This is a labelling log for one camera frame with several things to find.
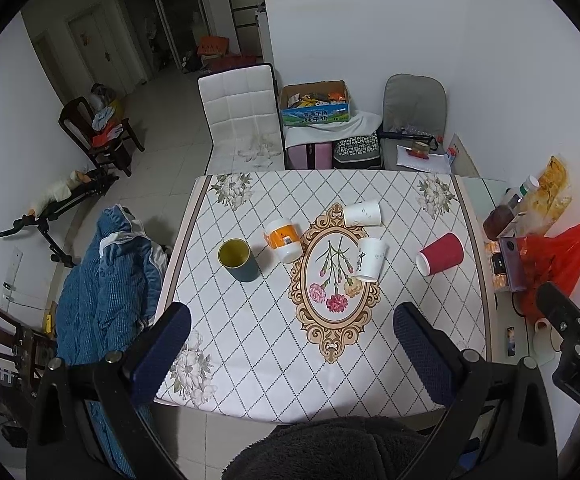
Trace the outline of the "red ribbed paper cup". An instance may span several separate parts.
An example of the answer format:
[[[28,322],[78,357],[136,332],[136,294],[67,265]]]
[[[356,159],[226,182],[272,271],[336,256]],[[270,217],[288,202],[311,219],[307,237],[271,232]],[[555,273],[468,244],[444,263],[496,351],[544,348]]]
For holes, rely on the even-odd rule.
[[[416,267],[422,276],[444,272],[459,266],[464,261],[464,248],[460,239],[452,232],[422,248],[416,255]]]

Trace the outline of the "white paper cup near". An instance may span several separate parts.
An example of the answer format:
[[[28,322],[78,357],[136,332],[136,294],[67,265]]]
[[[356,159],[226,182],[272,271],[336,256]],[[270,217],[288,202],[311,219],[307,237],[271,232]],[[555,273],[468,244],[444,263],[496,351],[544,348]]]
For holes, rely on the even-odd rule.
[[[375,283],[379,279],[388,244],[375,237],[363,237],[358,241],[355,276],[361,282]]]

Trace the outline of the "white paper cup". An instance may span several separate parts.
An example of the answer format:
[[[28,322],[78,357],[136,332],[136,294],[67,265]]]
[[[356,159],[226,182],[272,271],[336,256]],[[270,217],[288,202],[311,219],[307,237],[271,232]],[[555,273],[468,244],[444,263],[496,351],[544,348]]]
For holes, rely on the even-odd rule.
[[[361,282],[375,283],[379,279],[388,244],[375,237],[363,237],[358,241],[355,276]]]
[[[346,226],[380,226],[382,217],[378,200],[344,206],[343,219]]]

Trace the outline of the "white paper cup far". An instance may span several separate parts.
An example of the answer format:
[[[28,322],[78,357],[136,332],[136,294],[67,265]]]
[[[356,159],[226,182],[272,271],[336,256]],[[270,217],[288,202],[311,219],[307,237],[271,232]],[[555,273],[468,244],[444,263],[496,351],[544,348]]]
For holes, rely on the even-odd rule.
[[[346,226],[380,226],[382,217],[378,200],[344,206],[343,219]]]

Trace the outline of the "orange white cup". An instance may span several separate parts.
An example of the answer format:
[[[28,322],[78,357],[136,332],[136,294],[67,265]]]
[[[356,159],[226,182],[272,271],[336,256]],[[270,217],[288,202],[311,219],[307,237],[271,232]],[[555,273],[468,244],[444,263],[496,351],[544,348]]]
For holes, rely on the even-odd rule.
[[[284,264],[298,260],[303,254],[303,248],[298,232],[292,222],[279,218],[264,226],[264,238],[267,246]]]

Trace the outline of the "white mug lying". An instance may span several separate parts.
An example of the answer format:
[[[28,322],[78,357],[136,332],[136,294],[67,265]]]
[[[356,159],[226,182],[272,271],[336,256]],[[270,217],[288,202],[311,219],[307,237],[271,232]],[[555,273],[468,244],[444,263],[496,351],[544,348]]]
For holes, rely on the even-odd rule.
[[[534,324],[532,357],[539,366],[552,362],[560,353],[562,337],[547,318],[539,318]]]

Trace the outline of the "blue quilted jacket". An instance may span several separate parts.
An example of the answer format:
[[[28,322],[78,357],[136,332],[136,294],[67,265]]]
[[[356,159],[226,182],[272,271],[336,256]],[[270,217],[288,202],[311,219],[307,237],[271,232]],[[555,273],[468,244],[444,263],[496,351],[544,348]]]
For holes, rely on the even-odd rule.
[[[168,254],[127,208],[105,209],[63,284],[56,313],[59,358],[85,365],[126,351],[153,322],[167,268]]]

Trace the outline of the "red plastic bag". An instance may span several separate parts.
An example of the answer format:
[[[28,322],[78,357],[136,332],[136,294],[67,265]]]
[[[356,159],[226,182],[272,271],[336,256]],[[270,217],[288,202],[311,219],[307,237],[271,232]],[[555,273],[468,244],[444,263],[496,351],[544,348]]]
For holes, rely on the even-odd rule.
[[[580,223],[554,237],[528,235],[516,239],[525,290],[518,293],[518,305],[534,324],[543,315],[536,306],[541,284],[552,282],[570,296],[580,279]]]

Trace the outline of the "purple box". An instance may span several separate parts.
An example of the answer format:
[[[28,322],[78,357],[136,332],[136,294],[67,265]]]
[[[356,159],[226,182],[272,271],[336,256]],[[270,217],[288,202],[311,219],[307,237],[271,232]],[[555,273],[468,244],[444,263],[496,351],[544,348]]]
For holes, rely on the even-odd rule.
[[[508,288],[512,292],[522,292],[526,289],[526,278],[517,240],[514,237],[501,237],[498,244],[503,257]]]

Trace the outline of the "dark fuzzy garment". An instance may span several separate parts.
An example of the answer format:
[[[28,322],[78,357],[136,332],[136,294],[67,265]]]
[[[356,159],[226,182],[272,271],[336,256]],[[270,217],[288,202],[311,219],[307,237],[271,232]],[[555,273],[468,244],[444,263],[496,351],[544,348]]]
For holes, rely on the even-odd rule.
[[[399,420],[341,417],[277,426],[245,448],[224,479],[396,479],[426,442]]]

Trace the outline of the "teal mug yellow inside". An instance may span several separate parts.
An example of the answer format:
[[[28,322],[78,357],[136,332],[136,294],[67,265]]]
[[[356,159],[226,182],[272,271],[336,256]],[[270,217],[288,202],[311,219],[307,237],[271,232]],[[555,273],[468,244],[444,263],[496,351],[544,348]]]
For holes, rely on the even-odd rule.
[[[252,249],[245,240],[232,238],[220,246],[218,261],[238,282],[250,283],[258,278],[260,270]]]

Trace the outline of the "brown liquid bottle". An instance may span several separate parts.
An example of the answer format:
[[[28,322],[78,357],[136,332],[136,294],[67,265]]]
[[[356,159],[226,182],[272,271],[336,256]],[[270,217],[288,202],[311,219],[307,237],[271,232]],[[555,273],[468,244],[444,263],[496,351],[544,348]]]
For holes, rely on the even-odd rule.
[[[505,233],[514,218],[518,216],[521,204],[525,197],[538,189],[538,180],[534,176],[527,177],[518,188],[510,188],[499,204],[490,212],[488,218],[483,221],[485,236],[496,242]]]

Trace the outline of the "floral diamond pattern tablecloth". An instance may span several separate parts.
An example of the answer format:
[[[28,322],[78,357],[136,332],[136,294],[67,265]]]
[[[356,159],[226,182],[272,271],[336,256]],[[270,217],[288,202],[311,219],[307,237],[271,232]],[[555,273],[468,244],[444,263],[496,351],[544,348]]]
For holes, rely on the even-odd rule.
[[[378,200],[380,226],[346,226],[343,207]],[[286,218],[302,256],[282,263],[264,226]],[[459,266],[422,276],[416,255],[452,232]],[[358,241],[388,244],[378,281],[355,276]],[[226,240],[252,249],[258,278],[220,264]],[[160,403],[260,422],[329,415],[400,416],[434,402],[393,331],[410,301],[459,348],[492,354],[476,215],[457,178],[410,171],[219,174],[194,184],[162,301],[186,304],[192,332],[156,395]]]

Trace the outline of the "yellow snack bag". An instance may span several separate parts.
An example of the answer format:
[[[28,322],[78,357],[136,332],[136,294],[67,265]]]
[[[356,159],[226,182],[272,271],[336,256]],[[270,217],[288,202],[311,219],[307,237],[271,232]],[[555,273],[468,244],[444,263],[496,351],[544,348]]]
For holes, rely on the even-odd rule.
[[[524,234],[545,235],[572,202],[568,168],[560,156],[552,155],[538,178],[526,207]]]

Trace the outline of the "black folding stand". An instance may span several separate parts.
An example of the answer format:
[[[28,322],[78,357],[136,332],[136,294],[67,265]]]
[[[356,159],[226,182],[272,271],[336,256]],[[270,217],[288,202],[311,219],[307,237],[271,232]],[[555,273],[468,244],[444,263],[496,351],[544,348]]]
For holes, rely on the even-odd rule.
[[[76,266],[73,257],[52,238],[49,225],[85,200],[105,196],[117,180],[119,177],[116,174],[103,169],[87,172],[74,170],[66,178],[49,185],[42,196],[28,207],[26,214],[14,220],[10,229],[0,232],[0,238],[16,235],[32,226],[48,243],[50,260],[72,269]]]

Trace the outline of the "white papers on chair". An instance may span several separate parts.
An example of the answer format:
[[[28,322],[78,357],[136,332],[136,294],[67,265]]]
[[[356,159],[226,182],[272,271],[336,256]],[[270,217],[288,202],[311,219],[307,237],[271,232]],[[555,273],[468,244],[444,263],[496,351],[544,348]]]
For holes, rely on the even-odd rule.
[[[397,145],[396,162],[398,166],[429,174],[451,174],[452,167],[445,155],[430,154],[427,158],[420,158],[409,153],[408,148]]]

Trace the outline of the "black white patterned bag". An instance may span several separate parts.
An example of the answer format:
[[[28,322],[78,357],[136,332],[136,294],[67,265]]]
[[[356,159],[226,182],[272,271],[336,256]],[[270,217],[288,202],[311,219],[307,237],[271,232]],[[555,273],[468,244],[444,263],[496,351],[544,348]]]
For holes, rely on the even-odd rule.
[[[382,163],[378,136],[351,136],[333,144],[332,164],[337,169],[380,169]]]

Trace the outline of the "pink suitcase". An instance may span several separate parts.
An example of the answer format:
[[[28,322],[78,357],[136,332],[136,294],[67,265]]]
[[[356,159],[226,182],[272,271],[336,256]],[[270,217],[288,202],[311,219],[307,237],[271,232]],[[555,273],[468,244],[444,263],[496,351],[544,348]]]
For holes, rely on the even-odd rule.
[[[286,149],[289,167],[293,170],[331,169],[331,143],[310,143]]]

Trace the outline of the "white cloth under box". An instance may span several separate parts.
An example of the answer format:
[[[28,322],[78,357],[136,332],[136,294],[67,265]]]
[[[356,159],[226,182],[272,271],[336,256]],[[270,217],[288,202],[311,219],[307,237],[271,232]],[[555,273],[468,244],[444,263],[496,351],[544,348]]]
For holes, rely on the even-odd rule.
[[[294,148],[305,144],[332,143],[354,136],[371,136],[381,124],[382,118],[379,115],[358,110],[348,122],[284,127],[284,147]]]

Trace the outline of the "grey cushioned chair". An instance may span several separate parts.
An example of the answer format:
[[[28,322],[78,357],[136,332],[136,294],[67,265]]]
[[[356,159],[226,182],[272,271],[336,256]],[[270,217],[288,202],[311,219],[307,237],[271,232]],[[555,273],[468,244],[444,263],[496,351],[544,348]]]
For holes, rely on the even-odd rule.
[[[447,97],[439,81],[392,75],[384,87],[382,124],[377,131],[383,168],[400,168],[397,149],[411,148],[415,142],[426,144],[431,154],[441,154],[446,121]]]

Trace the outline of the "dark wooden chair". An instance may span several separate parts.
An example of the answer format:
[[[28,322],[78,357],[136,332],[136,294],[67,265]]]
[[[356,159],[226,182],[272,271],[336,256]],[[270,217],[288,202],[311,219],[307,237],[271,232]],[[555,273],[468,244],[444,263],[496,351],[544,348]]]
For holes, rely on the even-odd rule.
[[[114,106],[94,113],[84,96],[66,103],[58,125],[97,169],[113,167],[130,177],[132,155],[125,142],[132,141],[136,150],[145,151],[130,121],[119,118]]]

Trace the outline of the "white padded chair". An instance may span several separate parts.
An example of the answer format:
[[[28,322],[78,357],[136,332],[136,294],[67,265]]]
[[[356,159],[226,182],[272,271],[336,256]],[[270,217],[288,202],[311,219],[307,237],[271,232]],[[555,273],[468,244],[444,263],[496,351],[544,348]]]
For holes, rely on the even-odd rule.
[[[198,79],[212,140],[209,174],[284,169],[284,139],[273,67],[232,68]]]

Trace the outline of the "cardboard box with items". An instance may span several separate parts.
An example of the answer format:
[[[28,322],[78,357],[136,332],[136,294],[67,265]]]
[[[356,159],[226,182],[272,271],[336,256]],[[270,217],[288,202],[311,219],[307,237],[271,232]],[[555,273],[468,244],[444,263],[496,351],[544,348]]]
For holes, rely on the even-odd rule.
[[[348,88],[343,80],[289,84],[281,90],[279,109],[285,127],[304,127],[351,118]]]

